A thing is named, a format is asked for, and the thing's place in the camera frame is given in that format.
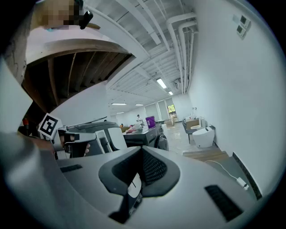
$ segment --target wooden floor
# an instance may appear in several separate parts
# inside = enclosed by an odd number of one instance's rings
[[[192,152],[189,155],[185,155],[185,157],[189,157],[192,159],[196,159],[199,161],[220,161],[222,159],[228,158],[228,154],[225,151],[217,150],[205,150],[205,151],[197,151]]]

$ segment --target white toilet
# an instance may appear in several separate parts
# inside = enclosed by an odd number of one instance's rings
[[[193,139],[196,146],[200,148],[212,146],[214,138],[215,131],[210,127],[203,128],[193,133]]]

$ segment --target purple box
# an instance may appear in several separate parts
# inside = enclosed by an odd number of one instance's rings
[[[156,125],[154,116],[147,117],[146,122],[147,122],[148,128],[153,128]]]

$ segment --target floor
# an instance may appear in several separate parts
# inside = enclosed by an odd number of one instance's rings
[[[203,150],[212,150],[217,148],[215,145],[208,148],[196,147],[192,135],[190,135],[190,144],[189,144],[188,135],[184,130],[182,122],[177,122],[175,123],[174,126],[167,127],[167,129],[164,129],[164,134],[168,139],[169,151],[173,151],[176,154],[183,155],[183,152],[196,152]]]
[[[168,139],[169,151],[182,156],[184,153],[186,158],[190,157],[195,160],[212,160],[219,162],[232,176],[236,178],[242,178],[249,185],[249,189],[247,190],[247,192],[253,199],[256,200],[255,193],[250,186],[250,183],[247,180],[244,172],[242,171],[238,163],[235,161],[235,159],[233,157],[229,157],[225,151],[222,152],[215,145],[208,148],[198,148],[196,147],[192,136],[190,136],[191,141],[189,144],[188,135],[185,133],[184,127],[181,122],[175,123],[175,125],[172,127],[167,127],[167,129],[164,130],[164,134]],[[220,173],[230,177],[219,164],[211,161],[207,163],[216,170],[218,170]]]

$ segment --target fluorescent light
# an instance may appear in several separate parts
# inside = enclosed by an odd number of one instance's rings
[[[114,103],[112,103],[112,105],[126,105],[126,103],[117,103],[117,102],[114,102]]]
[[[164,84],[161,78],[157,79],[157,82],[161,85],[162,88],[167,88],[167,86]]]

